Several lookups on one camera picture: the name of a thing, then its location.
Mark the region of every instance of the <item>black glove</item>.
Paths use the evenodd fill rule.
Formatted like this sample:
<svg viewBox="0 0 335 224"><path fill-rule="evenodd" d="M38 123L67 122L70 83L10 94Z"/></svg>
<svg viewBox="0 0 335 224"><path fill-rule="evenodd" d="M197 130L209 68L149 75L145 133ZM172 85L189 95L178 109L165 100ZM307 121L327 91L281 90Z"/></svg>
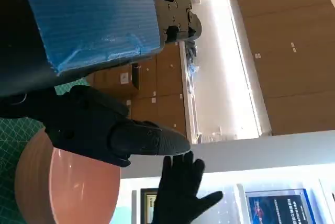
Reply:
<svg viewBox="0 0 335 224"><path fill-rule="evenodd" d="M152 224L190 224L223 198L222 192L196 197L204 170L204 161L193 163L193 152L174 156L173 163L164 158Z"/></svg>

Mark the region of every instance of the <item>green cutting mat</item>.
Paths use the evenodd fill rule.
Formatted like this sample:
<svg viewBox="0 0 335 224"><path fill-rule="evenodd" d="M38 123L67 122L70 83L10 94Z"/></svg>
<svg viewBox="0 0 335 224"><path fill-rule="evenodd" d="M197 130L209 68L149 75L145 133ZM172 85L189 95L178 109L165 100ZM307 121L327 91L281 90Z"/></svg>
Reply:
<svg viewBox="0 0 335 224"><path fill-rule="evenodd" d="M81 79L56 87L58 95L76 84L88 85ZM15 120L0 118L0 224L26 223L15 202L15 168L27 142L43 125L29 118Z"/></svg>

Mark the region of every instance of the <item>cardboard box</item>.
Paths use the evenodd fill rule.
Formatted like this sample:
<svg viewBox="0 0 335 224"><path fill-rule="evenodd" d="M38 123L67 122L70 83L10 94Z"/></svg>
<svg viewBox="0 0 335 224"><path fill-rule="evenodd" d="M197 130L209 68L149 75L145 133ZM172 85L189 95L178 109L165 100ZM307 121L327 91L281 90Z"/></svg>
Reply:
<svg viewBox="0 0 335 224"><path fill-rule="evenodd" d="M152 97L132 100L131 119L138 121L157 122L157 99Z"/></svg>
<svg viewBox="0 0 335 224"><path fill-rule="evenodd" d="M140 89L135 99L156 97L157 93L157 73L156 73L156 56L151 59L138 63Z"/></svg>
<svg viewBox="0 0 335 224"><path fill-rule="evenodd" d="M97 90L120 100L131 99L140 88L138 64L97 71L86 79Z"/></svg>

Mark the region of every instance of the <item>blue tape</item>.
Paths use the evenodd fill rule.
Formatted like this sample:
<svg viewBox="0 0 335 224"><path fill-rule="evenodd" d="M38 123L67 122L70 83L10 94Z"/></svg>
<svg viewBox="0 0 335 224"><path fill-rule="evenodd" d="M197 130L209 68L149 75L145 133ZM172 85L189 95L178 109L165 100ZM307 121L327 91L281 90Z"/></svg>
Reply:
<svg viewBox="0 0 335 224"><path fill-rule="evenodd" d="M154 0L29 0L55 72L136 60L160 47Z"/></svg>

